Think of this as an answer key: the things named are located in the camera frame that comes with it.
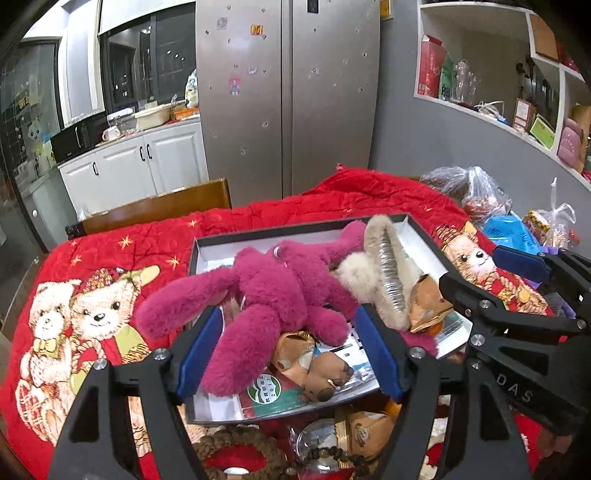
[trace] metal screw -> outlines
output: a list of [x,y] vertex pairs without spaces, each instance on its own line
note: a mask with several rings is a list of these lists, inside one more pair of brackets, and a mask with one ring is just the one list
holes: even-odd
[[95,363],[92,364],[92,368],[94,368],[95,370],[104,370],[108,364],[109,362],[107,361],[107,359],[103,357],[95,361]]
[[156,360],[166,360],[166,357],[168,357],[168,350],[166,348],[157,348],[154,350],[154,358]]
[[486,339],[480,333],[476,333],[470,337],[470,343],[474,346],[482,346],[484,342],[486,342]]
[[410,349],[409,351],[410,356],[413,358],[417,358],[417,359],[421,359],[421,358],[425,358],[425,349],[421,348],[419,346],[414,346]]

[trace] red quilt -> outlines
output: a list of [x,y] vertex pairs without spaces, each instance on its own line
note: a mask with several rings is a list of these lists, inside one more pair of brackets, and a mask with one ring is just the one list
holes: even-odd
[[[234,210],[213,209],[66,242],[45,260],[19,319],[2,386],[7,437],[34,477],[45,479],[63,420],[92,361],[143,358],[171,339],[146,343],[134,308],[169,281],[187,275],[195,237],[377,213],[410,213],[465,278],[497,294],[513,310],[543,313],[544,300],[497,269],[493,245],[452,200],[412,180],[342,168],[315,189]],[[144,475],[158,478],[141,405],[130,401]],[[537,428],[520,424],[532,464]]]

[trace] kitchen counter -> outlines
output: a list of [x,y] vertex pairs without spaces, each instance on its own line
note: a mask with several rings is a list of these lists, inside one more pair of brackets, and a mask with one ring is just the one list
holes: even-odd
[[184,119],[184,120],[181,120],[178,122],[169,122],[167,124],[160,125],[159,127],[150,128],[148,130],[142,130],[141,132],[135,132],[131,135],[125,135],[124,137],[120,137],[117,140],[113,140],[112,142],[103,142],[103,143],[98,144],[92,150],[89,150],[88,152],[85,152],[82,155],[79,155],[77,157],[72,157],[68,161],[61,163],[60,165],[58,165],[58,168],[62,169],[63,167],[65,167],[66,165],[71,163],[72,161],[77,160],[78,158],[84,157],[85,155],[100,152],[100,151],[105,150],[107,148],[113,147],[114,145],[121,145],[122,143],[124,143],[128,140],[132,140],[133,138],[136,138],[139,135],[145,135],[147,133],[151,134],[151,133],[166,130],[169,128],[174,128],[179,125],[190,125],[190,124],[195,124],[195,123],[199,123],[199,122],[201,122],[201,115],[197,114],[195,116],[192,116],[190,118],[187,118],[187,119]]

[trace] plastic bag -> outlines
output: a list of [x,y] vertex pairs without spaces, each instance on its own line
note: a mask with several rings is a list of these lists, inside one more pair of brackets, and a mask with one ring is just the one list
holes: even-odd
[[521,219],[512,215],[489,218],[482,231],[497,245],[515,248],[532,255],[542,251],[542,247]]
[[423,175],[420,181],[461,202],[467,192],[468,172],[461,167],[440,167]]
[[187,86],[185,87],[185,101],[187,108],[195,108],[199,106],[199,93],[197,91],[197,69],[189,75]]
[[461,203],[464,211],[479,224],[491,216],[507,215],[511,211],[511,199],[480,167],[436,168],[420,181]]
[[551,184],[549,212],[531,210],[524,218],[524,223],[545,247],[568,248],[571,226],[577,221],[574,209],[563,203],[556,206],[556,178]]
[[496,181],[480,167],[468,169],[468,193],[462,207],[477,223],[485,223],[492,216],[507,215],[512,202]]

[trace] white container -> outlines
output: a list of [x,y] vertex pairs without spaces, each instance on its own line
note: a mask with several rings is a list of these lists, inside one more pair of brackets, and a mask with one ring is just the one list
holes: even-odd
[[164,125],[170,120],[170,104],[160,105],[156,108],[144,110],[135,114],[137,120],[136,132],[142,132],[150,128]]

